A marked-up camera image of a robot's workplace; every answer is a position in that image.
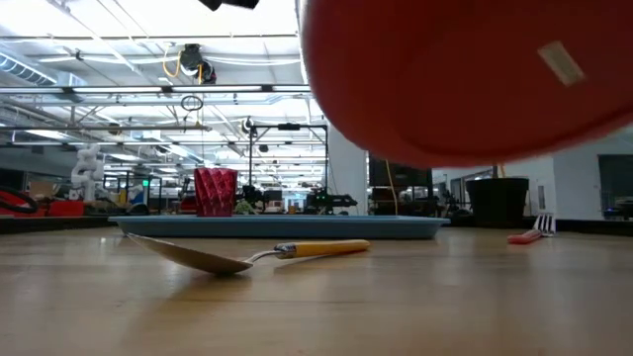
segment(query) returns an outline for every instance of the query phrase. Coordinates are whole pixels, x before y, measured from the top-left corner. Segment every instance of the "black pot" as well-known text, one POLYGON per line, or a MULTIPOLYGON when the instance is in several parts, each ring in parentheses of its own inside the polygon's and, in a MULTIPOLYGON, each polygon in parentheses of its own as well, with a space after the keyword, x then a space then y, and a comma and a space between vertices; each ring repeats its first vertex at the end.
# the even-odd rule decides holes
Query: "black pot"
POLYGON ((473 216, 481 227, 521 227, 527 178, 493 178, 466 182, 473 216))

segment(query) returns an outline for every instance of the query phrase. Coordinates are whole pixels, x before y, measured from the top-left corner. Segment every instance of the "white label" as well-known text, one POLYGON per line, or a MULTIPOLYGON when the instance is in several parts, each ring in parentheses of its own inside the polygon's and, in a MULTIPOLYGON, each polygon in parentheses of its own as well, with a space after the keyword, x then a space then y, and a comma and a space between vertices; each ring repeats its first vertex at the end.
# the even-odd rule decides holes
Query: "white label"
POLYGON ((583 70, 560 41, 540 47, 538 54, 565 86, 569 87, 585 80, 583 70))

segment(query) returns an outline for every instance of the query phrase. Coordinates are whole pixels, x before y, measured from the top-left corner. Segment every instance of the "ceiling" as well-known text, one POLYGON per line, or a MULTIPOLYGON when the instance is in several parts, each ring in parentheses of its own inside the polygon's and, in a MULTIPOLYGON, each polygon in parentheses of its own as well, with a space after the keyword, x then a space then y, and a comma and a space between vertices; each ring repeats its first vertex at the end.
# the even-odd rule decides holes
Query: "ceiling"
MULTIPOLYGON (((174 77, 170 74, 178 67, 178 51, 183 45, 199 44, 201 54, 218 75, 218 87, 270 84, 306 89, 296 3, 262 0, 253 11, 223 5, 212 12, 198 0, 2 0, 0 54, 55 78, 58 86, 191 86, 198 84, 196 78, 182 71, 174 77)), ((33 85, 0 71, 2 87, 33 85)), ((74 100, 49 94, 2 94, 0 123, 5 127, 92 128, 116 123, 145 129, 116 135, 105 131, 62 133, 65 138, 22 133, 18 138, 4 135, 0 140, 19 139, 31 144, 156 141, 169 148, 161 152, 143 143, 132 147, 104 144, 102 150, 114 154, 108 155, 113 163, 108 169, 113 172, 131 169, 137 163, 169 171, 165 177, 175 176, 175 171, 186 172, 196 163, 247 170, 248 137, 241 129, 247 118, 255 125, 327 124, 312 94, 304 89, 295 93, 194 93, 204 105, 191 113, 181 106, 191 93, 103 92, 78 94, 74 100), (195 130, 194 125, 208 129, 195 130), (171 149, 175 145, 168 143, 172 141, 195 144, 171 149), (176 164, 182 166, 169 169, 176 164)), ((254 169, 256 180, 322 179, 323 130, 271 130, 261 136, 263 131, 258 130, 258 143, 281 144, 269 144, 264 152, 254 147, 259 164, 254 169)))

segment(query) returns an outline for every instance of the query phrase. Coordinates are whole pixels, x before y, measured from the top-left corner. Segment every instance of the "yellow handle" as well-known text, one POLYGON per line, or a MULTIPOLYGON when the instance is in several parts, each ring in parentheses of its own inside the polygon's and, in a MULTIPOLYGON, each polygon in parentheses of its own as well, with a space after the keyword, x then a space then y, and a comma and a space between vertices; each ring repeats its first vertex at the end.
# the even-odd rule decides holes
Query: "yellow handle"
POLYGON ((275 250, 285 252, 277 256, 280 259, 360 252, 368 248, 367 240, 288 242, 275 246, 275 250))

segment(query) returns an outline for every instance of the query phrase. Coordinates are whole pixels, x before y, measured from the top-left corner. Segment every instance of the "wooden surface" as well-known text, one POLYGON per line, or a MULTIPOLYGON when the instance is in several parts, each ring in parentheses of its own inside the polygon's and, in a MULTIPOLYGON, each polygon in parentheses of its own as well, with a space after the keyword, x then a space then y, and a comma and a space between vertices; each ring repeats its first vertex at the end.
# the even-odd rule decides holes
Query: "wooden surface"
MULTIPOLYGON (((210 278, 118 230, 0 237, 2 355, 632 355, 633 239, 444 228, 210 278)), ((178 239, 227 257, 280 240, 178 239)))

